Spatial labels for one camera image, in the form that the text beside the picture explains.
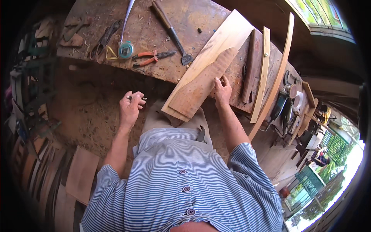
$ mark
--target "window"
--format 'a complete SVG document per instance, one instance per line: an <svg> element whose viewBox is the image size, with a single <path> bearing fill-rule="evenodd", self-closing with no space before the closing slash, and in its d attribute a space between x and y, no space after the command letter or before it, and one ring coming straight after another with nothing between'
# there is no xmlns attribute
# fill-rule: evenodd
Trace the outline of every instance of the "window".
<svg viewBox="0 0 371 232"><path fill-rule="evenodd" d="M286 0L311 31L311 35L336 37L355 43L331 0Z"/></svg>

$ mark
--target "finger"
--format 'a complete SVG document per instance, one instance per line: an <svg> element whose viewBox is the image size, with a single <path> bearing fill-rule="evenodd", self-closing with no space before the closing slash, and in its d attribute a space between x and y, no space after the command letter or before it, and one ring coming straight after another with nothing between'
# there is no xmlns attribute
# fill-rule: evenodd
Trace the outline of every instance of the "finger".
<svg viewBox="0 0 371 232"><path fill-rule="evenodd" d="M141 99L140 99L140 94L135 94L134 96L133 96L133 98L131 99L131 104L130 105L135 105L135 106L137 106L138 105L138 103L140 102L140 101L142 101Z"/></svg>
<svg viewBox="0 0 371 232"><path fill-rule="evenodd" d="M135 93L133 93L133 95L132 96L135 96L135 95L137 95L137 94L139 94L139 96L142 98L142 97L144 97L144 94L143 93L141 93L141 92L135 92Z"/></svg>
<svg viewBox="0 0 371 232"><path fill-rule="evenodd" d="M219 90L219 89L221 89L223 87L221 85L221 82L220 82L219 78L217 78L217 77L214 78L214 83L215 83L215 89L216 90Z"/></svg>
<svg viewBox="0 0 371 232"><path fill-rule="evenodd" d="M228 80L228 78L225 75L223 75L221 78L222 78L222 80L224 82L224 86L230 86L229 80Z"/></svg>
<svg viewBox="0 0 371 232"><path fill-rule="evenodd" d="M145 100L140 100L139 102L138 102L138 105L144 105L145 104Z"/></svg>
<svg viewBox="0 0 371 232"><path fill-rule="evenodd" d="M125 93L125 96L124 98L122 98L122 101L130 102L130 99L128 99L128 96L131 96L132 94L133 94L132 91Z"/></svg>

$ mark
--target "dirt floor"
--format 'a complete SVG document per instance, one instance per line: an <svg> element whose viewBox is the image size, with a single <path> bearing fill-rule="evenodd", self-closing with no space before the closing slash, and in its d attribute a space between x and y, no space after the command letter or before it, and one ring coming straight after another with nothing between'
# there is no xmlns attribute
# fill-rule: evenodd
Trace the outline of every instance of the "dirt floor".
<svg viewBox="0 0 371 232"><path fill-rule="evenodd" d="M101 160L98 168L111 146L111 141L119 126L119 101L127 91L141 91L148 98L147 105L139 111L139 117L131 131L125 177L132 166L132 147L137 145L149 106L157 99L167 99L175 85L139 73L100 65L93 62L61 58L56 68L55 85L57 94L49 107L49 116L62 124L55 130L58 139L66 146L75 148L80 145L98 155ZM225 162L228 160L221 124L215 107L215 100L207 98L202 108L209 125L213 147ZM252 124L238 115L243 127L249 131ZM259 131L252 142L260 165L266 173L277 170L280 165L271 162L270 156L281 159L291 155L291 151L274 149L270 144L276 139L274 131ZM280 171L268 175L277 179Z"/></svg>

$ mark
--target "chisel handle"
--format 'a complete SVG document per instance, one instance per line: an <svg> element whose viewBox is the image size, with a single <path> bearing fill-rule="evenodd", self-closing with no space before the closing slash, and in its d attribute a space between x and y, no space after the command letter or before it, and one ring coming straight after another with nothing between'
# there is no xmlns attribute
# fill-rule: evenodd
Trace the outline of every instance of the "chisel handle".
<svg viewBox="0 0 371 232"><path fill-rule="evenodd" d="M161 18L161 20L164 22L165 26L166 26L166 29L170 29L172 28L173 26L171 25L170 23L170 20L169 18L167 17L166 13L164 12L164 9L162 8L162 6L160 5L160 3L158 1L153 1L152 2L152 6L153 8L156 10L158 16Z"/></svg>

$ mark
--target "sanding disc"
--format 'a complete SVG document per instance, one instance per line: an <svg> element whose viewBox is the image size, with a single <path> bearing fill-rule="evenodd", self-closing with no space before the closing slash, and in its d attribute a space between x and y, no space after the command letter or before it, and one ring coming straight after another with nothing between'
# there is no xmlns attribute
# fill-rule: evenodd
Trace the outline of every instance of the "sanding disc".
<svg viewBox="0 0 371 232"><path fill-rule="evenodd" d="M298 93L298 87L297 87L297 85L293 84L290 87L290 91L289 91L290 98L294 98L297 93Z"/></svg>
<svg viewBox="0 0 371 232"><path fill-rule="evenodd" d="M300 102L300 96L298 95L298 96L296 96L296 97L294 98L294 107L298 107L299 102Z"/></svg>

